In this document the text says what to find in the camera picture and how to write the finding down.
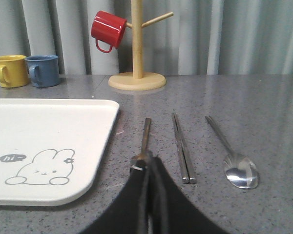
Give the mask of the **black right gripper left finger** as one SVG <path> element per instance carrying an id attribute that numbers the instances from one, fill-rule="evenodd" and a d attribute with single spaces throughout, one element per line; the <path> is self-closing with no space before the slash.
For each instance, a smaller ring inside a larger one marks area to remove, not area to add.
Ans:
<path id="1" fill-rule="evenodd" d="M 112 204 L 83 234 L 146 234 L 148 173 L 144 162 L 131 167 L 129 179 Z"/>

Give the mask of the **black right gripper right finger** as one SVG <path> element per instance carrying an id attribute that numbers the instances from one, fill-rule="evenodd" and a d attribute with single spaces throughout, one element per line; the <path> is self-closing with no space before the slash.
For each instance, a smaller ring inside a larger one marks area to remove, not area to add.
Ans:
<path id="1" fill-rule="evenodd" d="M 160 158 L 150 164 L 150 197 L 154 234 L 225 234 L 179 190 Z"/>

